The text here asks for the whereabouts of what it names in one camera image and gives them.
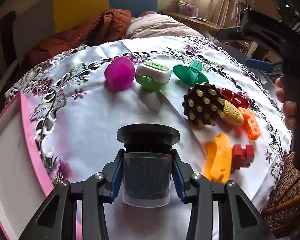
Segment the operator right hand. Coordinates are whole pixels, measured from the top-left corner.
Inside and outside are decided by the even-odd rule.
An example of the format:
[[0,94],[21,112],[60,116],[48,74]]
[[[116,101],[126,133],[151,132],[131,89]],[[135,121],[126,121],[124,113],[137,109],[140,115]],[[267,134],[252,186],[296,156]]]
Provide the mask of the operator right hand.
[[286,127],[292,131],[296,127],[297,104],[285,99],[285,91],[280,78],[275,80],[275,86],[277,99],[283,103],[282,111],[285,116]]

